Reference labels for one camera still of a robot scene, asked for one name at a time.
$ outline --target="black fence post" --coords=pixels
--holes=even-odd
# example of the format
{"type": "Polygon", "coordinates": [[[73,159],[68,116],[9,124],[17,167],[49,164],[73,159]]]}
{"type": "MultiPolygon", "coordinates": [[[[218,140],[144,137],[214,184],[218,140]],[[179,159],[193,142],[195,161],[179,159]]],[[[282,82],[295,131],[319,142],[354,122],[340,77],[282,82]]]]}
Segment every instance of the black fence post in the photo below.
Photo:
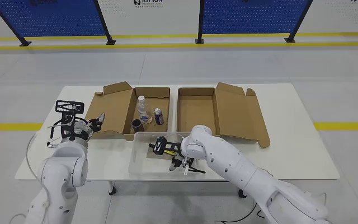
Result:
{"type": "Polygon", "coordinates": [[[307,14],[307,12],[309,10],[309,7],[311,6],[312,2],[313,2],[313,0],[308,0],[308,2],[306,4],[306,7],[303,9],[303,12],[301,14],[300,19],[297,22],[297,25],[296,25],[295,29],[293,30],[293,32],[290,33],[290,36],[288,38],[285,38],[287,43],[296,43],[296,41],[293,38],[295,38],[295,35],[296,35],[298,29],[300,28],[301,23],[302,23],[304,17],[306,16],[306,14],[307,14]]]}
{"type": "Polygon", "coordinates": [[[106,33],[106,36],[107,36],[107,40],[108,40],[107,45],[114,45],[116,43],[116,41],[112,39],[112,36],[110,35],[110,33],[108,31],[105,18],[103,17],[103,14],[102,14],[102,11],[101,11],[100,4],[98,3],[98,0],[94,0],[94,2],[95,2],[95,6],[96,6],[96,9],[97,9],[98,15],[99,15],[100,20],[101,20],[103,29],[105,30],[105,33],[106,33]]]}
{"type": "Polygon", "coordinates": [[[0,11],[0,16],[6,23],[6,25],[10,28],[10,30],[15,34],[15,36],[18,38],[18,40],[21,42],[20,46],[28,46],[31,44],[31,41],[26,41],[24,37],[20,36],[18,32],[15,30],[15,28],[11,25],[11,23],[7,20],[5,15],[0,11]]]}
{"type": "Polygon", "coordinates": [[[204,26],[204,6],[205,0],[200,0],[200,10],[199,10],[199,31],[197,33],[197,39],[195,39],[196,44],[203,44],[204,39],[202,38],[202,29],[204,26]]]}

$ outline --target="open cardboard box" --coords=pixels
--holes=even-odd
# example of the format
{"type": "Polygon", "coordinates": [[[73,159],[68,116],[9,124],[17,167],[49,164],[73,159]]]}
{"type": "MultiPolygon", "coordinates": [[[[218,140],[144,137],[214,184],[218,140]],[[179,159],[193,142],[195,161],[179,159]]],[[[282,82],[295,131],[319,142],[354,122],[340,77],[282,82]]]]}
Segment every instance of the open cardboard box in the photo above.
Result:
{"type": "Polygon", "coordinates": [[[232,136],[270,145],[255,92],[219,82],[216,88],[179,88],[177,131],[208,126],[217,136],[232,136]]]}
{"type": "Polygon", "coordinates": [[[164,124],[158,125],[154,119],[149,124],[143,124],[146,132],[166,132],[168,129],[170,88],[168,87],[136,87],[132,88],[127,82],[120,82],[103,87],[103,92],[96,92],[86,119],[92,119],[101,113],[106,113],[105,122],[99,132],[92,138],[116,138],[124,135],[127,141],[133,141],[134,130],[131,127],[133,119],[139,119],[136,106],[138,96],[143,95],[150,106],[150,111],[160,108],[164,124]]]}

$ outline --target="black logo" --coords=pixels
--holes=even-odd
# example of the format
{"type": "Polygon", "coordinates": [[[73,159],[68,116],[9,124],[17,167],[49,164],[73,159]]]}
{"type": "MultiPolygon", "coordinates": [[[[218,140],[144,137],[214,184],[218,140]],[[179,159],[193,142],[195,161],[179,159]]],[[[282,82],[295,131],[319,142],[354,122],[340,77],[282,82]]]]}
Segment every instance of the black logo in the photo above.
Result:
{"type": "Polygon", "coordinates": [[[30,4],[32,6],[37,6],[37,0],[30,0],[30,4]]]}
{"type": "Polygon", "coordinates": [[[163,4],[163,0],[133,0],[134,1],[134,4],[137,6],[140,6],[140,7],[150,7],[150,6],[155,6],[155,5],[161,5],[162,7],[162,4],[163,4]]]}
{"type": "Polygon", "coordinates": [[[39,4],[57,4],[58,0],[30,0],[32,6],[37,6],[39,4]]]}

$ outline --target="transparent plastic container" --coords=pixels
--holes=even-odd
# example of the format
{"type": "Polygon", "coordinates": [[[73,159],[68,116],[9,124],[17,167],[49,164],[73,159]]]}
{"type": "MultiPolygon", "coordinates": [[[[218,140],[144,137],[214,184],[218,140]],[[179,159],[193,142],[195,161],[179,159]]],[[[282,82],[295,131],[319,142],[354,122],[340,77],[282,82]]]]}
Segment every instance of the transparent plastic container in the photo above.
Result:
{"type": "MultiPolygon", "coordinates": [[[[198,172],[188,172],[184,175],[184,168],[177,167],[173,171],[169,171],[169,167],[172,165],[172,161],[161,158],[153,153],[152,149],[149,148],[149,144],[155,144],[156,140],[160,136],[166,136],[168,142],[177,142],[182,141],[182,137],[187,137],[190,135],[190,132],[137,132],[134,135],[133,140],[133,149],[129,162],[128,172],[136,176],[138,179],[143,180],[169,180],[169,179],[193,179],[194,176],[204,175],[198,172]]],[[[195,160],[192,164],[192,167],[199,170],[204,170],[203,164],[206,164],[205,160],[197,161],[195,160]]]]}

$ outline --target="blue mesh panel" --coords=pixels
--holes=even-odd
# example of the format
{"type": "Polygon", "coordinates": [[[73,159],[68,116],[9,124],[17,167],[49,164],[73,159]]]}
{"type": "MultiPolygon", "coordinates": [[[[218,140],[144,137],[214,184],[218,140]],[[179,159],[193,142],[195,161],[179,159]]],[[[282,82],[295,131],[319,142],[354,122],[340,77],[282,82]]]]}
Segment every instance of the blue mesh panel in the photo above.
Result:
{"type": "Polygon", "coordinates": [[[93,0],[0,0],[20,36],[105,35],[93,0]]]}
{"type": "Polygon", "coordinates": [[[205,0],[203,34],[289,33],[308,0],[205,0]]]}

